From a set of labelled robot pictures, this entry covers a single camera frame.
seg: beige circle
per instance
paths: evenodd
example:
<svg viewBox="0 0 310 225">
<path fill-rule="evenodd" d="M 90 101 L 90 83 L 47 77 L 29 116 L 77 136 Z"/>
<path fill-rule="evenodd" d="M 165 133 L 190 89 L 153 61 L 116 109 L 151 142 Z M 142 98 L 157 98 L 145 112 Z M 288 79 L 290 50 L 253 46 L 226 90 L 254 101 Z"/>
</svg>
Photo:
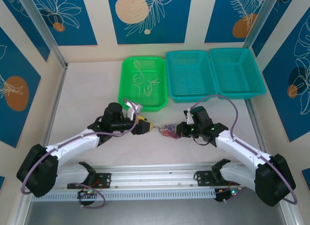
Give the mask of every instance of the beige circle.
<svg viewBox="0 0 310 225">
<path fill-rule="evenodd" d="M 118 18 L 126 24 L 139 23 L 149 14 L 145 0 L 117 0 L 115 10 Z"/>
</svg>

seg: cable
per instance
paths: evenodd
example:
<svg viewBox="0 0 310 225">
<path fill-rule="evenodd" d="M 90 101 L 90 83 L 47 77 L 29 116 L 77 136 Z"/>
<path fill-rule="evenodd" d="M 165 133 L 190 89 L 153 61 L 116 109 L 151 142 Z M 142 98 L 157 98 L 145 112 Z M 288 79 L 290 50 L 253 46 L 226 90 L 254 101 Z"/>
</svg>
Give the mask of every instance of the cable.
<svg viewBox="0 0 310 225">
<path fill-rule="evenodd" d="M 231 184 L 232 184 L 232 182 L 230 181 L 229 184 L 228 184 L 227 189 L 229 189 L 231 187 Z"/>
<path fill-rule="evenodd" d="M 103 199 L 103 203 L 102 203 L 101 205 L 96 206 L 96 207 L 89 207 L 89 206 L 85 206 L 85 205 L 82 204 L 82 201 L 81 201 L 82 198 L 84 198 L 86 195 L 88 195 L 87 193 L 86 193 L 86 194 L 83 194 L 83 195 L 79 198 L 79 201 L 78 201 L 78 203 L 80 204 L 81 207 L 86 208 L 86 209 L 99 209 L 99 208 L 102 208 L 102 207 L 105 206 L 105 204 L 106 204 L 106 199 L 105 199 L 105 197 L 103 196 L 103 194 L 100 193 L 99 190 L 96 190 L 96 189 L 94 189 L 94 188 L 92 188 L 92 187 L 90 187 L 90 186 L 88 186 L 88 185 L 84 185 L 84 184 L 81 184 L 81 183 L 74 183 L 74 184 L 75 184 L 75 185 L 79 185 L 79 186 L 83 186 L 84 188 L 87 188 L 87 189 L 90 189 L 91 191 L 96 192 L 96 193 L 97 193 L 98 195 L 100 195 L 100 196 L 102 197 L 102 199 Z"/>
<path fill-rule="evenodd" d="M 197 143 L 200 146 L 207 146 L 210 143 L 210 142 L 207 142 L 205 144 L 199 144 L 194 137 L 193 137 L 193 140 L 195 141 L 195 143 Z"/>
<path fill-rule="evenodd" d="M 231 191 L 231 190 L 223 190 L 223 191 L 218 191 L 218 192 L 215 192 L 215 194 L 225 193 L 225 192 L 228 192 L 228 191 Z"/>
<path fill-rule="evenodd" d="M 196 178 L 196 176 L 197 176 L 197 173 L 194 174 L 194 177 L 193 177 L 194 180 L 198 180 L 198 177 Z"/>
<path fill-rule="evenodd" d="M 236 105 L 235 105 L 230 99 L 228 99 L 227 97 L 222 96 L 222 95 L 208 95 L 208 96 L 205 96 L 204 98 L 202 98 L 200 101 L 198 101 L 198 102 L 197 102 L 196 104 L 194 104 L 192 107 L 190 107 L 190 109 L 195 108 L 198 104 L 200 104 L 201 102 L 203 102 L 203 101 L 206 100 L 207 98 L 216 97 L 216 96 L 217 96 L 217 97 L 220 97 L 220 98 L 223 98 L 223 99 L 225 99 L 225 100 L 227 100 L 227 101 L 229 101 L 229 102 L 232 104 L 232 106 L 234 107 L 235 111 L 236 111 L 236 118 L 235 118 L 235 120 L 234 120 L 234 122 L 233 122 L 233 124 L 232 124 L 232 128 L 231 128 L 231 137 L 233 138 L 233 137 L 234 137 L 234 135 L 233 135 L 233 129 L 234 129 L 234 127 L 235 127 L 235 125 L 236 125 L 236 123 L 237 123 L 237 121 L 238 121 L 239 112 L 238 112 L 238 109 L 237 109 Z M 242 142 L 240 142 L 240 141 L 237 140 L 237 139 L 233 139 L 233 140 L 234 140 L 236 143 L 240 144 L 240 145 L 243 146 L 245 149 L 247 149 L 248 151 L 252 152 L 254 155 L 257 156 L 258 153 L 257 153 L 256 151 L 252 150 L 250 147 L 248 147 L 247 145 L 243 144 Z M 288 200 L 288 199 L 286 199 L 286 198 L 284 198 L 283 200 L 286 201 L 286 202 L 288 202 L 288 203 L 291 203 L 291 204 L 293 204 L 293 205 L 296 205 L 296 204 L 297 204 L 297 196 L 296 196 L 295 192 L 293 191 L 292 187 L 290 186 L 290 184 L 287 182 L 287 180 L 286 180 L 286 179 L 284 178 L 284 176 L 282 175 L 282 173 L 281 173 L 270 161 L 268 161 L 268 160 L 267 160 L 266 158 L 264 158 L 263 156 L 260 156 L 259 158 L 262 159 L 264 162 L 266 162 L 266 163 L 272 168 L 272 170 L 274 170 L 274 171 L 278 174 L 278 176 L 279 176 L 279 177 L 281 178 L 281 180 L 284 182 L 284 184 L 286 185 L 286 187 L 289 189 L 289 191 L 290 191 L 290 193 L 292 194 L 293 199 L 294 199 L 294 201 Z"/>
<path fill-rule="evenodd" d="M 91 132 L 91 133 L 88 133 L 88 134 L 84 134 L 83 137 L 91 136 L 91 135 L 94 135 L 94 134 L 103 134 L 103 135 L 115 136 L 115 135 L 124 135 L 124 134 L 130 133 L 130 132 L 135 128 L 135 126 L 136 126 L 136 124 L 137 124 L 137 122 L 138 122 L 138 112 L 137 112 L 137 110 L 136 110 L 135 105 L 134 105 L 131 101 L 129 101 L 129 100 L 127 100 L 127 99 L 124 99 L 124 101 L 128 102 L 128 103 L 132 106 L 132 108 L 134 109 L 134 112 L 135 112 L 135 123 L 134 123 L 134 125 L 133 125 L 129 130 L 127 130 L 127 131 L 125 131 L 125 132 L 123 132 L 123 133 L 121 133 L 121 132 L 119 132 L 119 133 Z M 81 136 L 74 137 L 74 138 L 68 140 L 67 142 L 64 142 L 63 144 L 60 144 L 60 145 L 58 146 L 58 149 L 59 149 L 59 148 L 62 148 L 62 147 L 64 147 L 64 146 L 66 146 L 66 145 L 68 145 L 68 144 L 70 144 L 70 143 L 72 143 L 72 142 L 74 142 L 74 141 L 76 141 L 76 140 L 79 140 L 79 139 L 81 139 L 81 138 L 82 138 Z M 49 152 L 47 152 L 45 155 L 43 155 L 43 156 L 32 166 L 32 168 L 31 168 L 31 169 L 29 170 L 29 172 L 27 173 L 27 175 L 26 175 L 26 177 L 25 177 L 25 179 L 24 179 L 24 181 L 23 181 L 23 184 L 22 184 L 22 186 L 21 186 L 21 189 L 20 189 L 20 190 L 21 190 L 22 194 L 30 194 L 30 193 L 31 193 L 31 192 L 26 192 L 26 191 L 25 191 L 26 183 L 27 183 L 27 181 L 28 181 L 30 175 L 34 172 L 34 170 L 36 169 L 36 167 L 37 167 L 45 158 L 47 158 L 51 153 L 53 153 L 53 152 L 56 151 L 56 150 L 57 150 L 56 148 L 53 148 L 52 150 L 50 150 Z"/>
</svg>

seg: white tabletop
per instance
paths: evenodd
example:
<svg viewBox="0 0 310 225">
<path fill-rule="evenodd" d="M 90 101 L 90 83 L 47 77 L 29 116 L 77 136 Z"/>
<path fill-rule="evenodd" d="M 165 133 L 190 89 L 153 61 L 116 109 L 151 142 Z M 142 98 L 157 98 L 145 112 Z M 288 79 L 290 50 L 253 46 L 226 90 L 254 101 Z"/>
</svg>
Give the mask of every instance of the white tabletop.
<svg viewBox="0 0 310 225">
<path fill-rule="evenodd" d="M 111 102 L 117 102 L 122 62 L 69 64 L 49 144 L 66 140 L 103 115 Z M 255 132 L 244 100 L 234 100 L 239 120 L 234 133 L 258 148 Z M 186 121 L 183 110 L 192 103 L 174 103 L 158 112 L 141 115 L 156 125 L 179 124 Z M 232 105 L 218 98 L 202 103 L 214 123 L 231 127 L 235 119 Z M 223 158 L 235 160 L 229 153 L 212 145 L 200 146 L 190 138 L 175 140 L 162 136 L 157 129 L 144 135 L 127 134 L 112 138 L 100 147 L 84 152 L 69 163 L 85 161 L 92 166 L 144 165 L 216 162 Z"/>
</svg>

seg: metal frame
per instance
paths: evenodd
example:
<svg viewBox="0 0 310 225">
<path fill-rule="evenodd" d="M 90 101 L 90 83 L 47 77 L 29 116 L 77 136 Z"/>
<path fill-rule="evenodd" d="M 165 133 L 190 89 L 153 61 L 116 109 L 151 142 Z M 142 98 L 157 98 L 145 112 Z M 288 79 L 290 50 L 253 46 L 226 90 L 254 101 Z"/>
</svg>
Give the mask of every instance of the metal frame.
<svg viewBox="0 0 310 225">
<path fill-rule="evenodd" d="M 276 2 L 277 0 L 265 0 L 265 2 L 262 5 L 262 8 L 260 9 L 257 15 L 257 18 L 255 19 L 254 24 L 252 25 L 246 39 L 244 40 L 242 46 L 243 48 L 250 48 L 253 45 L 258 33 L 261 31 L 265 21 L 267 20 Z"/>
<path fill-rule="evenodd" d="M 66 69 L 67 63 L 60 52 L 58 45 L 48 29 L 45 21 L 43 20 L 43 17 L 39 13 L 39 10 L 35 6 L 33 0 L 19 0 L 23 7 L 25 8 L 26 12 L 28 13 L 30 19 L 32 20 L 33 24 L 39 31 L 40 35 L 42 36 L 43 40 L 47 44 L 48 48 L 50 51 L 53 53 L 55 56 L 58 64 L 63 68 Z"/>
<path fill-rule="evenodd" d="M 100 191 L 106 201 L 135 201 L 135 200 L 169 200 L 169 199 L 203 199 L 216 198 L 215 189 L 192 189 L 192 190 L 122 190 Z M 49 192 L 43 197 L 32 197 L 32 202 L 77 202 L 78 191 Z M 103 201 L 97 194 L 91 194 L 83 201 Z"/>
<path fill-rule="evenodd" d="M 57 43 L 51 35 L 48 27 L 46 26 L 43 18 L 35 7 L 32 0 L 20 0 L 25 7 L 26 12 L 34 22 L 36 28 L 42 35 L 47 43 L 51 52 L 55 55 L 59 64 L 65 69 L 61 83 L 58 88 L 57 96 L 52 110 L 51 119 L 46 132 L 44 144 L 48 143 L 51 128 L 53 126 L 54 118 L 58 102 L 60 99 L 62 86 L 66 75 L 67 64 L 60 53 Z M 245 39 L 244 48 L 250 48 L 259 31 L 261 30 L 264 22 L 266 21 L 274 3 L 277 0 L 266 0 L 263 4 L 257 19 L 255 20 L 252 29 L 250 30 L 247 38 Z M 257 120 L 255 110 L 250 100 L 245 100 L 248 113 L 250 115 L 257 140 L 262 151 L 266 151 L 266 145 L 262 133 L 260 131 L 259 122 Z M 214 163 L 207 164 L 175 164 L 175 165 L 149 165 L 149 166 L 118 166 L 118 167 L 95 167 L 97 172 L 110 172 L 113 173 L 113 181 L 111 182 L 111 191 L 130 191 L 130 190 L 193 190 L 198 188 L 197 182 L 193 179 L 193 174 L 198 170 L 210 170 Z M 59 188 L 53 192 L 66 193 L 68 190 Z M 16 210 L 16 214 L 11 220 L 11 225 L 23 225 L 28 209 L 31 202 L 31 195 L 23 195 Z M 302 225 L 302 219 L 298 210 L 292 207 L 287 202 L 280 202 L 285 221 L 288 225 Z"/>
</svg>

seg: metal rod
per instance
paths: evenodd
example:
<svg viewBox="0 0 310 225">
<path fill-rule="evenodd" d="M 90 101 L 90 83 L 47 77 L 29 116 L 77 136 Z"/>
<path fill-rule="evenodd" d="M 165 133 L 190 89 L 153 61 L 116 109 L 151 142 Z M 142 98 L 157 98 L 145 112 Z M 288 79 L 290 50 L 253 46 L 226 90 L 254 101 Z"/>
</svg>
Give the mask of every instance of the metal rod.
<svg viewBox="0 0 310 225">
<path fill-rule="evenodd" d="M 19 0 L 23 7 L 25 8 L 26 12 L 28 13 L 30 19 L 34 23 L 35 27 L 39 31 L 40 35 L 42 36 L 43 40 L 47 44 L 50 51 L 55 56 L 59 65 L 65 70 L 67 63 L 61 54 L 58 45 L 50 32 L 49 28 L 47 27 L 43 17 L 41 16 L 39 10 L 37 9 L 36 5 L 34 4 L 33 0 Z"/>
<path fill-rule="evenodd" d="M 265 21 L 267 20 L 276 2 L 277 0 L 265 0 L 265 2 L 262 5 L 262 8 L 260 9 L 254 21 L 254 24 L 252 25 L 252 28 L 248 32 L 248 35 L 242 46 L 243 48 L 250 48 L 253 45 L 257 35 L 261 31 Z"/>
<path fill-rule="evenodd" d="M 253 105 L 252 105 L 252 102 L 251 102 L 251 100 L 244 100 L 244 101 L 245 101 L 246 106 L 247 106 L 248 114 L 250 115 L 250 119 L 251 119 L 251 122 L 252 122 L 252 125 L 253 125 L 253 128 L 254 128 L 254 132 L 255 132 L 255 135 L 256 135 L 256 139 L 257 139 L 259 148 L 260 148 L 261 151 L 267 152 L 266 145 L 265 145 L 265 142 L 264 142 L 264 138 L 263 138 L 263 135 L 262 135 L 262 132 L 261 132 L 260 125 L 258 123 L 258 119 L 257 119 L 256 113 L 255 113 Z"/>
<path fill-rule="evenodd" d="M 43 146 L 47 146 L 48 145 L 48 141 L 49 141 L 50 135 L 52 133 L 53 124 L 54 124 L 54 120 L 55 120 L 55 117 L 56 117 L 56 111 L 57 111 L 57 108 L 58 108 L 60 96 L 62 94 L 62 87 L 63 87 L 63 84 L 64 84 L 64 79 L 66 77 L 66 74 L 67 74 L 67 69 L 65 69 L 63 71 L 62 79 L 61 79 L 59 87 L 57 89 L 57 95 L 56 95 L 56 99 L 55 99 L 55 102 L 54 102 L 54 105 L 53 105 L 52 113 L 51 113 L 51 116 L 50 116 L 50 119 L 49 119 L 47 131 L 46 131 L 46 134 L 45 134 L 45 137 L 44 137 Z"/>
</svg>

